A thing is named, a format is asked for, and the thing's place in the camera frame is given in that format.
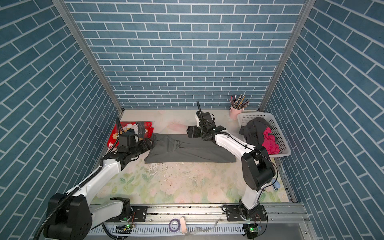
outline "table surface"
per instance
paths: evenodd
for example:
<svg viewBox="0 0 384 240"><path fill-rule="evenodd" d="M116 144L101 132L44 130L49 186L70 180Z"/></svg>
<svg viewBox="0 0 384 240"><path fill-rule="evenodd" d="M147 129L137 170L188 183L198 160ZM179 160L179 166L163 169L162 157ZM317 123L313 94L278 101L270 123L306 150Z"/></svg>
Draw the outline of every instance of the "table surface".
<svg viewBox="0 0 384 240"><path fill-rule="evenodd" d="M215 115L217 126L222 125L243 139L238 134L238 122L229 118L228 110L209 112ZM195 114L196 110L126 110L121 121L151 121L155 133L186 134L187 126L196 125ZM148 153L141 154L113 177L92 204L101 204L111 197L129 198L132 204L235 203L244 194L246 183L240 159L233 163L145 164ZM266 188L261 202L289 202L280 176L278 182L281 187Z"/></svg>

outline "mounting plate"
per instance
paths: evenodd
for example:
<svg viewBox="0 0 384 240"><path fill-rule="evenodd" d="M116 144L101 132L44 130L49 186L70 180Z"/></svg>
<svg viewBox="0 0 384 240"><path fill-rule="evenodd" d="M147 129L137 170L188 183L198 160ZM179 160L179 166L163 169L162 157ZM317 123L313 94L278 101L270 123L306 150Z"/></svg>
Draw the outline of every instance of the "mounting plate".
<svg viewBox="0 0 384 240"><path fill-rule="evenodd" d="M237 222L237 221L255 221L255 217L251 219L244 219L239 210L238 205L224 205L223 208L225 208L227 212L227 221L228 222ZM257 218L256 221L266 221L267 216L265 212L265 208L263 205L258 205L258 209L255 211L255 215L258 214L261 219Z"/></svg>
<svg viewBox="0 0 384 240"><path fill-rule="evenodd" d="M133 214L135 214L135 219L133 220L133 222L145 222L145 218L147 217L147 210L148 210L148 207L147 206L131 206L131 208L133 209L132 211L132 216ZM116 223L122 223L121 221L119 221L119 218L118 217L113 217L113 218L110 218L108 220L106 220L105 222L116 222Z"/></svg>

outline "metal frame post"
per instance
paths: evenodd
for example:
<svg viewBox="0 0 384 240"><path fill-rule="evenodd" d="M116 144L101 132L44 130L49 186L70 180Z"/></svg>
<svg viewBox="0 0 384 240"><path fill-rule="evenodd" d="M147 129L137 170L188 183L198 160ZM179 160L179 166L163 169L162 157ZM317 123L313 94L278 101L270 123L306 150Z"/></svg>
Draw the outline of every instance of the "metal frame post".
<svg viewBox="0 0 384 240"><path fill-rule="evenodd" d="M279 77L283 71L283 68L285 67L285 64L287 63L288 57L291 54L293 47L295 46L296 40L299 38L299 34L303 29L304 23L307 20L308 15L312 10L312 7L315 1L316 0L306 0L306 2L304 3L304 6L300 11L299 18L297 19L297 22L293 27L288 43L284 49L283 54L281 55L279 64L277 65L276 70L273 73L272 79L265 91L265 95L259 107L259 112L264 111L265 106L268 103L269 98L271 97L271 94L276 86L276 83L279 80Z"/></svg>
<svg viewBox="0 0 384 240"><path fill-rule="evenodd" d="M89 64L91 65L92 69L95 71L97 77L99 78L101 84L103 85L109 97L111 98L113 104L116 106L119 113L122 113L124 110L122 105L120 104L117 96L115 95L111 86L109 85L108 80L103 73L103 70L101 69L99 63L95 59L91 49L89 48L87 42L85 41L84 36L82 35L78 25L76 24L64 0L52 0L52 2L55 5L57 11L60 13L61 17L63 18L65 24L71 31L80 49L83 51L85 57L88 59Z"/></svg>

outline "gray pants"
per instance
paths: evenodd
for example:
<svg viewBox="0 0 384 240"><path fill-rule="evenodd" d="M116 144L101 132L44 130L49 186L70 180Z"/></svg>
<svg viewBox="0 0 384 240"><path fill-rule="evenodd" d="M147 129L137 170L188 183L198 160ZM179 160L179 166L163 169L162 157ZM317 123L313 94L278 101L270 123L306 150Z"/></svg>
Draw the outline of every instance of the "gray pants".
<svg viewBox="0 0 384 240"><path fill-rule="evenodd" d="M159 162L236 162L235 156L213 142L188 138L187 134L153 133L153 148L145 163Z"/></svg>

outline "pink clothing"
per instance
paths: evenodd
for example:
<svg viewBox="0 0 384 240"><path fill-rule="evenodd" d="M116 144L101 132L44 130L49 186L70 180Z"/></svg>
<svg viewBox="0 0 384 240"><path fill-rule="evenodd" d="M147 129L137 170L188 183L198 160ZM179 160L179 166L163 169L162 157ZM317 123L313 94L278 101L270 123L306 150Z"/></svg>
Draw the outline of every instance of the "pink clothing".
<svg viewBox="0 0 384 240"><path fill-rule="evenodd" d="M280 149L279 145L275 142L275 136L271 134L272 131L269 127L263 132L264 142L262 144L263 147L267 150L268 154L279 154Z"/></svg>

